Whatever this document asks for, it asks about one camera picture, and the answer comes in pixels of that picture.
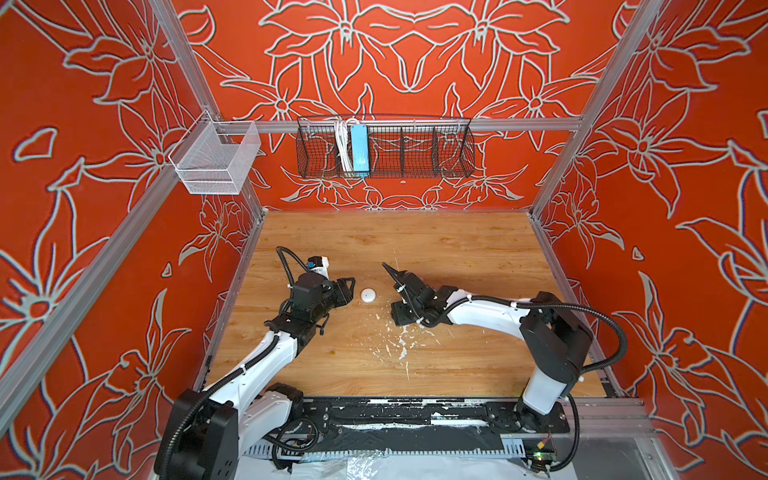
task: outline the white puck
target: white puck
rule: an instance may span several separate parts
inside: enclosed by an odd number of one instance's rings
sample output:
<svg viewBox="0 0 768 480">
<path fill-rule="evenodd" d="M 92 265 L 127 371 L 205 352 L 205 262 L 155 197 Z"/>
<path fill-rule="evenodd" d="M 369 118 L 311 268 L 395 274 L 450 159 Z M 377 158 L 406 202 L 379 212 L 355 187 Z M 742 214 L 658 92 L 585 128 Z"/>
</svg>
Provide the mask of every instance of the white puck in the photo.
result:
<svg viewBox="0 0 768 480">
<path fill-rule="evenodd" d="M 360 292 L 360 298 L 365 303 L 371 303 L 373 300 L 376 300 L 376 292 L 373 291 L 373 288 L 366 288 Z"/>
</svg>

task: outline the aluminum frame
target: aluminum frame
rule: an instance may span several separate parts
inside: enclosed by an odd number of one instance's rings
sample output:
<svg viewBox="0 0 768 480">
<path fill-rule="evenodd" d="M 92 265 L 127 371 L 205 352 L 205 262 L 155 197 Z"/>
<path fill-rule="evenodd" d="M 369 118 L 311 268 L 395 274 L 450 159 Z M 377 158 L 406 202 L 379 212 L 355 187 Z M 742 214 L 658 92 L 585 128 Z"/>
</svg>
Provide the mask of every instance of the aluminum frame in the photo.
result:
<svg viewBox="0 0 768 480">
<path fill-rule="evenodd" d="M 192 46 L 187 41 L 187 34 L 181 27 L 176 8 L 170 0 L 149 0 L 157 23 L 163 29 L 168 39 L 170 49 L 176 55 L 181 71 L 194 94 L 201 110 L 207 110 L 214 120 L 221 120 L 221 111 L 216 103 L 214 93 L 203 75 L 200 64 L 197 63 Z"/>
<path fill-rule="evenodd" d="M 471 121 L 473 132 L 489 131 L 576 131 L 583 121 L 581 117 L 573 118 L 472 118 L 462 119 Z M 299 119 L 290 121 L 254 121 L 261 134 L 296 134 L 299 131 Z M 368 125 L 433 125 L 454 124 L 456 119 L 435 119 L 414 117 L 409 120 L 365 120 Z M 312 121 L 312 124 L 333 124 L 333 121 Z M 243 135 L 248 130 L 249 121 L 223 121 L 219 123 L 218 132 L 226 135 Z"/>
<path fill-rule="evenodd" d="M 91 265 L 0 378 L 0 436 L 8 431 L 178 182 L 172 166 L 160 171 Z"/>
<path fill-rule="evenodd" d="M 541 218 L 541 213 L 552 197 L 554 189 L 560 183 L 565 171 L 568 169 L 568 165 L 573 161 L 581 145 L 587 140 L 594 123 L 603 111 L 608 97 L 611 96 L 611 92 L 614 90 L 619 78 L 629 65 L 632 54 L 637 50 L 643 36 L 648 32 L 650 24 L 656 18 L 663 2 L 664 0 L 644 0 L 640 3 L 640 7 L 634 15 L 632 15 L 632 20 L 627 26 L 627 30 L 622 35 L 621 40 L 619 40 L 616 51 L 611 56 L 611 60 L 608 61 L 603 75 L 598 80 L 598 84 L 595 86 L 586 108 L 584 108 L 580 127 L 568 138 L 563 151 L 550 169 L 550 174 L 544 186 L 539 190 L 531 205 L 531 212 L 534 217 Z"/>
<path fill-rule="evenodd" d="M 227 328 L 227 325 L 230 322 L 230 317 L 234 311 L 237 296 L 240 294 L 240 289 L 243 287 L 243 281 L 245 280 L 245 275 L 248 271 L 248 267 L 250 266 L 250 260 L 253 257 L 253 252 L 256 249 L 256 244 L 259 241 L 259 235 L 261 235 L 261 228 L 264 225 L 264 220 L 266 218 L 266 210 L 261 207 L 259 199 L 256 196 L 256 192 L 253 190 L 253 185 L 250 181 L 246 180 L 246 183 L 243 185 L 243 189 L 240 194 L 245 196 L 246 202 L 250 207 L 254 218 L 253 227 L 251 228 L 248 235 L 248 241 L 243 247 L 243 255 L 240 257 L 240 262 L 237 264 L 237 270 L 235 271 L 234 278 L 232 279 L 230 288 L 227 291 L 227 299 L 224 300 L 224 305 L 221 307 L 221 311 L 219 312 L 219 318 L 216 321 L 216 330 L 214 331 L 213 337 L 210 339 L 208 350 L 205 352 L 205 361 L 200 367 L 200 371 L 197 374 L 197 378 L 195 379 L 193 388 L 197 391 L 205 386 L 208 373 L 210 372 L 210 364 L 213 362 L 214 357 L 216 356 L 216 352 L 219 350 L 219 345 L 221 345 L 221 340 L 224 336 L 224 330 Z"/>
<path fill-rule="evenodd" d="M 544 232 L 544 228 L 541 226 L 541 221 L 538 218 L 533 217 L 532 214 L 528 214 L 528 221 L 531 223 L 531 228 L 533 229 L 533 233 L 536 235 L 536 240 L 538 240 L 538 244 L 541 247 L 541 252 L 544 254 L 544 258 L 547 260 L 547 265 L 549 265 L 549 270 L 552 272 L 554 281 L 558 285 L 560 292 L 563 294 L 563 300 L 569 303 L 580 303 L 579 299 L 576 297 L 576 294 L 571 288 L 571 284 L 568 282 L 568 278 L 565 276 L 565 272 L 563 271 L 563 267 L 560 265 L 558 257 L 554 254 L 554 250 L 552 250 L 552 245 L 549 243 L 547 234 Z M 584 322 L 587 327 L 589 327 L 587 317 L 582 312 L 574 313 L 577 317 L 579 317 L 579 319 L 581 319 L 582 322 Z M 592 358 L 592 361 L 599 362 L 601 360 L 605 360 L 607 357 L 605 352 L 603 352 L 603 348 L 600 346 L 600 343 L 597 342 L 597 339 L 595 340 L 596 341 L 592 342 L 592 346 L 589 347 L 589 356 Z M 616 375 L 614 374 L 613 369 L 610 366 L 607 366 L 602 370 L 605 372 L 606 380 L 611 384 L 611 387 L 613 387 L 616 395 L 626 396 L 624 390 L 619 386 L 619 382 L 616 379 Z"/>
</svg>

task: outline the blue power strip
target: blue power strip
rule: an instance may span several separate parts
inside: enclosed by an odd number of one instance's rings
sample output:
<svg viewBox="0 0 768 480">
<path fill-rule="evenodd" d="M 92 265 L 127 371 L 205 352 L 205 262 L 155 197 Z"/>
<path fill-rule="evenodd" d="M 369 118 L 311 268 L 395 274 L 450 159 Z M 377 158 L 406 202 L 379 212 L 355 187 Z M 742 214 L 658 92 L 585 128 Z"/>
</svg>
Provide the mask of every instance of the blue power strip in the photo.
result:
<svg viewBox="0 0 768 480">
<path fill-rule="evenodd" d="M 368 162 L 368 127 L 357 124 L 349 126 L 352 137 L 352 165 L 357 177 L 368 177 L 371 170 Z"/>
</svg>

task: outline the black wire basket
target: black wire basket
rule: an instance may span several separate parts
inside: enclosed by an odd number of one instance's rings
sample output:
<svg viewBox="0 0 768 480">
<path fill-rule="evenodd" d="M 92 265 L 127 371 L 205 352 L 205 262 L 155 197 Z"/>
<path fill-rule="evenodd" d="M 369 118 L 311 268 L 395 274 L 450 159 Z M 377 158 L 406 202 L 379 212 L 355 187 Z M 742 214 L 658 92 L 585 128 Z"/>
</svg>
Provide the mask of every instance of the black wire basket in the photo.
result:
<svg viewBox="0 0 768 480">
<path fill-rule="evenodd" d="M 368 170 L 344 171 L 334 122 L 356 118 L 368 129 Z M 475 172 L 469 118 L 353 115 L 301 117 L 296 161 L 304 178 L 459 178 Z M 347 133 L 347 154 L 352 141 Z"/>
</svg>

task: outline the wooden table surface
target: wooden table surface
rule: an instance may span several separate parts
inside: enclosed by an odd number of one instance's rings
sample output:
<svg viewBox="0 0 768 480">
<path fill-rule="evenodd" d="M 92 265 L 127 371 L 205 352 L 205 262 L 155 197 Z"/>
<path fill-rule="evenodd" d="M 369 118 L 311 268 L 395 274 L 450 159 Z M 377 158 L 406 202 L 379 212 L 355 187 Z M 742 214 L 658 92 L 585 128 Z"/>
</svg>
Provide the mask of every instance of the wooden table surface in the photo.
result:
<svg viewBox="0 0 768 480">
<path fill-rule="evenodd" d="M 400 300 L 381 266 L 419 275 L 438 289 L 476 294 L 562 298 L 528 218 L 514 213 L 269 212 L 250 268 L 211 367 L 215 382 L 254 348 L 289 296 L 275 247 L 306 261 L 329 258 L 329 276 L 354 276 L 355 299 L 331 310 L 326 334 L 310 344 L 275 381 L 307 395 L 519 396 L 535 366 L 525 343 L 475 326 L 397 327 L 389 304 Z M 300 266 L 289 259 L 293 275 Z M 364 303 L 360 292 L 376 291 Z M 592 372 L 575 396 L 604 396 Z"/>
</svg>

